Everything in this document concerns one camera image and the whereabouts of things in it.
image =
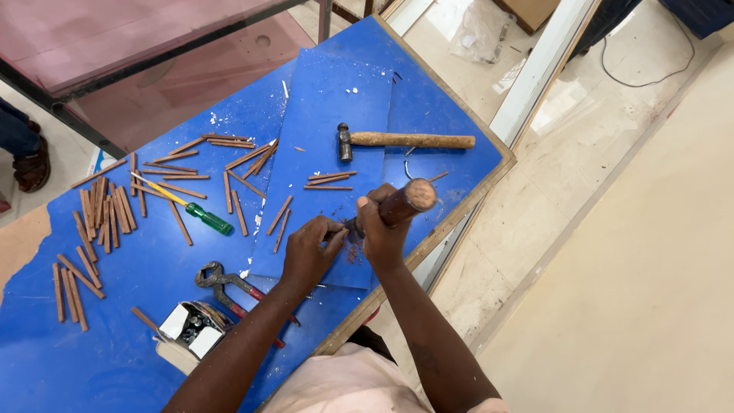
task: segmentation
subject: black cable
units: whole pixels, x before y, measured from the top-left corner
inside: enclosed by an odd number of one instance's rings
[[[645,87],[645,86],[654,85],[656,83],[660,83],[663,80],[668,79],[669,77],[673,76],[674,74],[678,74],[680,72],[684,72],[684,71],[688,70],[688,67],[691,65],[691,62],[693,62],[693,58],[696,57],[696,48],[693,46],[693,42],[691,41],[691,38],[688,36],[688,33],[686,33],[686,31],[683,29],[683,26],[681,26],[680,23],[678,23],[678,19],[675,18],[675,15],[673,15],[672,12],[670,13],[670,15],[673,16],[673,20],[675,20],[675,23],[680,28],[680,31],[683,32],[683,35],[684,36],[686,36],[686,40],[688,41],[688,44],[691,45],[691,51],[693,52],[693,54],[691,55],[691,59],[688,60],[688,63],[686,64],[685,68],[683,68],[683,69],[681,69],[681,70],[679,70],[677,72],[673,72],[673,73],[669,74],[668,76],[665,76],[663,79],[658,80],[657,82],[645,83],[644,85],[630,85],[628,83],[624,83],[621,80],[617,79],[616,77],[612,76],[611,73],[609,73],[609,71],[606,70],[606,66],[604,66],[604,52],[606,51],[606,36],[604,36],[604,49],[601,49],[601,68],[604,69],[604,72],[606,74],[608,74],[609,77],[611,77],[615,82],[621,83],[624,86],[629,86],[629,87]]]

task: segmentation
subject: forearm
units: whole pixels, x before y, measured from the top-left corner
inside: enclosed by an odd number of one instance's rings
[[[236,412],[273,340],[302,295],[277,284],[207,354],[163,412]]]
[[[466,412],[487,398],[499,398],[461,337],[410,271],[400,265],[375,272],[436,412]]]

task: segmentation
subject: hand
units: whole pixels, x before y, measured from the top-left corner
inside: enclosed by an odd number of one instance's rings
[[[412,220],[388,227],[377,211],[378,205],[395,191],[397,189],[394,186],[382,184],[367,193],[367,196],[357,199],[357,220],[365,233],[362,251],[376,272],[393,270],[403,265],[403,244]]]
[[[305,297],[331,267],[344,245],[343,224],[319,215],[288,237],[280,282]]]

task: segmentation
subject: hammer head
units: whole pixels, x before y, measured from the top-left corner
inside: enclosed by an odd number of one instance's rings
[[[339,160],[341,162],[352,161],[352,136],[349,134],[349,127],[342,122],[336,127],[339,133],[336,139],[339,142]]]

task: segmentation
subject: hammer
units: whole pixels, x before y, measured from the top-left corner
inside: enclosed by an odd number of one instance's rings
[[[390,194],[378,207],[377,212],[386,226],[395,226],[433,208],[438,199],[436,188],[428,179],[413,178],[403,188]],[[344,223],[349,230],[346,238],[351,243],[363,240],[365,233],[357,217]]]
[[[349,132],[342,122],[336,127],[339,131],[339,160],[352,161],[352,145],[362,146],[414,146],[416,148],[473,148],[474,136],[447,134],[403,134],[385,132]]]

